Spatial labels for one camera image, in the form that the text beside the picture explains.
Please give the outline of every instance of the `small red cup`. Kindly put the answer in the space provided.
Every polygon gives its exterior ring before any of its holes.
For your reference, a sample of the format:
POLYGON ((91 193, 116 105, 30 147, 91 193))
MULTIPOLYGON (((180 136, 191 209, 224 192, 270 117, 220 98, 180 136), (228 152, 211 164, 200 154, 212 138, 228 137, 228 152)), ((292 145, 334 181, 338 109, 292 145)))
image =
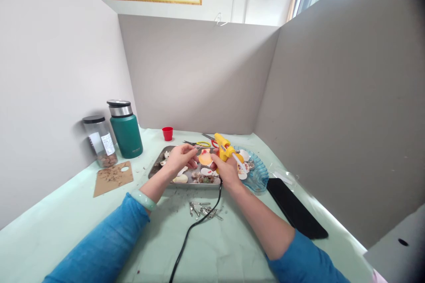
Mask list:
POLYGON ((162 129, 162 133, 164 134, 164 139, 166 142, 169 142, 173 139, 173 128, 172 127, 164 127, 162 129))

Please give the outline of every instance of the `yellow glue gun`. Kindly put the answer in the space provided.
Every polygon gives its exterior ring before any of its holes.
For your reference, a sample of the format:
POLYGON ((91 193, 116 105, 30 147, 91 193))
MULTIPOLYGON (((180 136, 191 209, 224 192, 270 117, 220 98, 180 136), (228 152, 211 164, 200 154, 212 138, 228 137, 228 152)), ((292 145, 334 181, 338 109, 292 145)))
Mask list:
POLYGON ((233 148, 233 146, 230 146, 229 140, 225 139, 219 133, 215 133, 214 138, 218 145, 220 159, 222 161, 227 161, 227 159, 229 159, 230 156, 233 156, 238 162, 239 166, 243 170, 246 170, 245 166, 243 165, 242 155, 236 153, 236 150, 233 148))

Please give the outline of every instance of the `black phone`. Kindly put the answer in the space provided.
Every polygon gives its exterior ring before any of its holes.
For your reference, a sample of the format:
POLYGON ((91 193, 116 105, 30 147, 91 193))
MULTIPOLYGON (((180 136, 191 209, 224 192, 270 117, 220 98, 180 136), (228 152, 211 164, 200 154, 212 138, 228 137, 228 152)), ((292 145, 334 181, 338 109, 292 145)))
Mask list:
POLYGON ((309 239, 325 239, 328 232, 312 216, 292 191, 279 178, 270 178, 267 190, 282 210, 288 222, 309 239))

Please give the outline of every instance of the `scissors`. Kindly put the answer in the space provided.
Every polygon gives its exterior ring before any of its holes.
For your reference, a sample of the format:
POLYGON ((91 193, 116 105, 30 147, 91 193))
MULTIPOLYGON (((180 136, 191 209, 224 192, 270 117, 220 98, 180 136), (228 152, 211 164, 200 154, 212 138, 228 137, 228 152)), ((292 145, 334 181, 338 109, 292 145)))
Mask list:
POLYGON ((198 145, 200 147, 211 147, 211 144, 209 142, 206 142, 206 141, 199 141, 197 143, 191 143, 189 141, 183 141, 183 142, 186 143, 186 144, 192 145, 192 146, 198 145))
POLYGON ((216 142, 216 140, 215 140, 214 137, 208 136, 207 134, 202 134, 202 136, 205 136, 208 139, 211 139, 211 144, 213 145, 213 147, 214 148, 218 148, 218 144, 217 144, 217 142, 216 142))

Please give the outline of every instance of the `black power cord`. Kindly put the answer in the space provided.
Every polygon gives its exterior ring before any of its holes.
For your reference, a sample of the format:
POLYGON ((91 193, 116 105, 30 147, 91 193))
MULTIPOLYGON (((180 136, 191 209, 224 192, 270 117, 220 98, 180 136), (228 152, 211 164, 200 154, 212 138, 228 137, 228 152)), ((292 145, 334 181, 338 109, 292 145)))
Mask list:
POLYGON ((195 227, 195 226, 197 226, 198 224, 200 224, 200 223, 202 223, 208 216, 209 216, 209 214, 211 213, 211 212, 213 212, 214 211, 214 209, 217 207, 217 205, 218 205, 218 203, 220 202, 220 198, 221 198, 221 187, 222 187, 222 185, 223 185, 223 181, 221 180, 221 178, 220 178, 220 189, 219 189, 219 192, 218 192, 218 200, 217 200, 217 203, 216 203, 216 205, 214 206, 214 208, 212 208, 211 209, 211 211, 209 212, 209 213, 207 213, 201 220, 199 220, 199 221, 196 221, 194 224, 192 224, 190 227, 189 227, 189 229, 187 230, 187 233, 186 233, 186 237, 185 237, 185 241, 183 242, 183 246, 182 246, 182 249, 180 250, 180 253, 179 253, 179 255, 178 255, 178 257, 177 257, 177 260, 176 260, 176 263, 174 264, 174 268, 173 268, 173 272, 171 273, 171 277, 170 277, 170 283, 172 283, 173 282, 173 279, 174 279, 174 275, 176 274, 176 270, 177 270, 177 266, 178 266, 178 263, 180 262, 180 259, 182 258, 182 255, 183 255, 183 251, 185 250, 185 247, 186 247, 186 243, 187 243, 187 238, 189 237, 189 232, 192 230, 192 228, 193 227, 195 227))

